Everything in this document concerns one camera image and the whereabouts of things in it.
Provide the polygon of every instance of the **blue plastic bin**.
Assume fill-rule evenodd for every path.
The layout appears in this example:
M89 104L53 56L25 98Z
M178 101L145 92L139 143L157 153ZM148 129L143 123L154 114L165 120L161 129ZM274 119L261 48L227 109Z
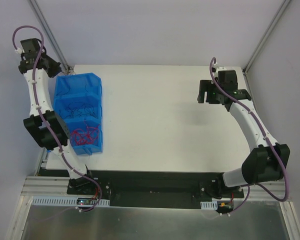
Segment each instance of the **blue plastic bin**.
M77 155L102 152L100 77L93 73L58 76L53 108L66 123L70 132L70 143Z
M101 128L101 122L98 122L94 117L84 117L81 119L69 119L66 121L66 125L70 131L70 142L77 155L92 153L100 153L103 148L103 134ZM80 135L86 135L90 133L93 142L91 144L80 145Z

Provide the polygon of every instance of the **white table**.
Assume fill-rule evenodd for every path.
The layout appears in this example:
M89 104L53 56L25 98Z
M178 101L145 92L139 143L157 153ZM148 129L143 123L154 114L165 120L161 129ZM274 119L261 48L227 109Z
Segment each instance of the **white table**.
M238 85L246 84L240 67ZM76 65L102 79L103 153L79 156L90 170L226 172L249 154L222 105L198 104L207 66ZM65 169L49 154L47 169Z

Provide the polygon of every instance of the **blue bin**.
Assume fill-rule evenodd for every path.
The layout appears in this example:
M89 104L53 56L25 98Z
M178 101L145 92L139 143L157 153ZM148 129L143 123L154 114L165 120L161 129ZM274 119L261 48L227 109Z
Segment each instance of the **blue bin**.
M100 153L102 134L102 82L93 73L58 76L53 108L66 123L77 155Z

